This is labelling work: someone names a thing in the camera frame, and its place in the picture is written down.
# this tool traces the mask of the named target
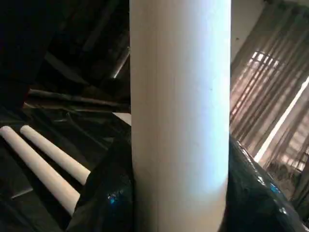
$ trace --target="white tube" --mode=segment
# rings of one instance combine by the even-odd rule
[[[222,222],[230,11],[230,0],[130,1],[139,232],[217,232]]]
[[[72,216],[80,194],[12,128],[2,127],[0,135]]]
[[[83,165],[54,145],[48,139],[40,135],[30,126],[26,125],[20,129],[27,139],[33,142],[40,150],[55,161],[61,168],[67,171],[71,176],[78,180],[82,185],[87,181],[90,171]]]

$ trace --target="white pvc pipe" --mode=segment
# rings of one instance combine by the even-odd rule
[[[2,127],[0,135],[72,216],[80,194],[12,128]]]
[[[130,1],[139,232],[217,232],[228,179],[230,0]]]
[[[48,139],[40,135],[30,126],[23,126],[20,129],[20,132],[82,185],[86,183],[90,171],[83,165],[54,145]]]

